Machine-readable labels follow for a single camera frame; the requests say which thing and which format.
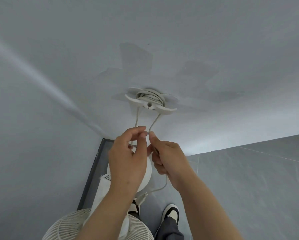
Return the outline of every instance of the person's left arm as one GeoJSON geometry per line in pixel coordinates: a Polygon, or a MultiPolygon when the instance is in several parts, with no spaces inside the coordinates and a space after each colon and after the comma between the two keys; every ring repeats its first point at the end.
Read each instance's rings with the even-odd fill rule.
{"type": "Polygon", "coordinates": [[[108,153],[110,189],[76,240],[118,239],[123,220],[146,172],[148,153],[145,129],[145,126],[131,128],[116,138],[108,153]],[[134,140],[137,140],[135,153],[129,145],[129,141],[134,140]]]}

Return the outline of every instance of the pant leg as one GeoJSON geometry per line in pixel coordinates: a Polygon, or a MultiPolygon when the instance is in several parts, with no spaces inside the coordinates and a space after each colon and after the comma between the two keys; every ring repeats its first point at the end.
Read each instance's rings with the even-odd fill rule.
{"type": "Polygon", "coordinates": [[[142,221],[142,220],[139,218],[139,215],[138,215],[138,214],[136,214],[136,213],[131,213],[130,215],[133,216],[133,217],[136,217],[138,220],[142,221]]]}
{"type": "Polygon", "coordinates": [[[178,230],[176,221],[167,217],[159,227],[155,240],[184,240],[184,235],[178,230]]]}

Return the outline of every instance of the sneaker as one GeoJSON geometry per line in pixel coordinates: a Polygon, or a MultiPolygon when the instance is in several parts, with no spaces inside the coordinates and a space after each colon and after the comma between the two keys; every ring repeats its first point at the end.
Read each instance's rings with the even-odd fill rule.
{"type": "Polygon", "coordinates": [[[136,198],[134,198],[133,202],[131,203],[131,206],[128,210],[128,214],[137,214],[139,216],[140,214],[140,207],[136,204],[136,198]]]}
{"type": "Polygon", "coordinates": [[[162,222],[161,224],[163,223],[163,221],[167,218],[167,217],[171,217],[173,218],[176,223],[178,224],[178,221],[179,221],[179,210],[177,208],[176,205],[174,204],[170,204],[168,205],[164,212],[163,212],[163,216],[162,216],[162,222]]]}

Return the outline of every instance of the person's right arm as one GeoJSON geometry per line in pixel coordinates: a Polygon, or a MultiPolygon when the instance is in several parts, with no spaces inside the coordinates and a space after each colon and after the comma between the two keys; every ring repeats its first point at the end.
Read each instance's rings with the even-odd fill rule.
{"type": "Polygon", "coordinates": [[[180,193],[193,239],[242,240],[222,206],[189,165],[179,145],[160,141],[149,134],[152,161],[159,174],[167,174],[173,187],[180,193]]]}

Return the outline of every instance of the forearm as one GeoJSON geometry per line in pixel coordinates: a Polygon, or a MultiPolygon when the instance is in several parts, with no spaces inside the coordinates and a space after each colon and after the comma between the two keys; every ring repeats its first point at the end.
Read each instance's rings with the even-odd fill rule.
{"type": "Polygon", "coordinates": [[[243,239],[208,187],[195,174],[179,185],[193,239],[243,239]]]}
{"type": "Polygon", "coordinates": [[[117,240],[132,197],[109,191],[76,240],[117,240]]]}

